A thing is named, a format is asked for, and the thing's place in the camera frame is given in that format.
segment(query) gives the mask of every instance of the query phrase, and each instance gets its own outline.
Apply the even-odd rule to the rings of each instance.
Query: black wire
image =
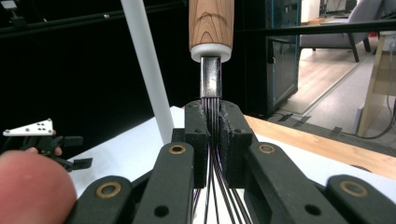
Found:
[[[341,132],[341,133],[347,134],[347,135],[351,135],[351,136],[355,136],[357,138],[365,139],[365,140],[376,139],[376,138],[382,137],[384,134],[388,133],[392,129],[392,126],[393,126],[394,122],[396,121],[395,106],[396,106],[396,99],[395,99],[395,101],[393,103],[392,119],[390,120],[390,123],[389,123],[388,127],[382,133],[380,133],[378,135],[375,135],[375,136],[371,136],[371,137],[358,136],[355,133],[343,133],[343,132]]]

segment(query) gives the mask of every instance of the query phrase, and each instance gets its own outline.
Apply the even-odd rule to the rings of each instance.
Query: gray chair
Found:
[[[349,17],[344,20],[334,22],[351,23],[362,21],[378,20],[380,6],[383,0],[361,0]],[[342,34],[323,34],[323,35],[301,35],[300,50],[302,49],[352,49],[356,63],[359,62],[356,45],[363,41],[367,52],[371,51],[368,39],[369,33],[342,33]]]

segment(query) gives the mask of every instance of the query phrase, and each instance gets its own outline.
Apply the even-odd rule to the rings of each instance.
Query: metal rod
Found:
[[[235,30],[236,35],[317,35],[334,33],[361,33],[394,31],[396,20],[351,22],[332,25],[306,25],[276,29]]]
[[[164,10],[171,10],[183,7],[180,2],[160,4],[156,6],[146,7],[146,12],[154,13]],[[0,39],[11,38],[22,35],[39,34],[42,32],[61,30],[66,28],[78,27],[81,25],[95,24],[98,22],[114,21],[124,19],[123,10],[110,11],[106,13],[91,14],[88,16],[73,17],[67,19],[59,19],[56,21],[42,21],[35,23],[28,23],[23,29],[13,26],[0,28]]]

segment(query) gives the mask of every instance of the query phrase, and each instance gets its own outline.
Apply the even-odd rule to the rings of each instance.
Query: fingertip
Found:
[[[62,149],[60,147],[56,147],[54,150],[55,156],[62,156]]]
[[[25,150],[25,152],[37,154],[37,153],[38,153],[38,150],[37,150],[37,148],[35,148],[35,147],[29,147],[28,149]]]

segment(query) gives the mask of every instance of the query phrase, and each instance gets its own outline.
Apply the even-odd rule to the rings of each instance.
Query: cable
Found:
[[[351,136],[355,136],[355,137],[358,137],[360,139],[370,140],[370,139],[376,139],[376,138],[382,137],[383,135],[388,133],[390,130],[395,131],[393,129],[393,124],[396,122],[396,111],[395,111],[396,98],[395,98],[394,103],[393,103],[393,109],[391,109],[390,105],[389,105],[389,96],[391,94],[391,86],[392,86],[392,82],[393,82],[392,75],[391,75],[391,69],[392,69],[392,56],[393,56],[393,51],[394,50],[395,49],[392,49],[391,47],[389,47],[389,87],[388,87],[388,93],[387,93],[387,107],[388,107],[388,111],[390,113],[390,123],[389,123],[388,127],[382,133],[380,133],[378,135],[375,135],[375,136],[370,136],[370,137],[358,136],[355,133],[343,133],[343,132],[341,132],[341,133],[347,134],[347,135],[351,135]]]

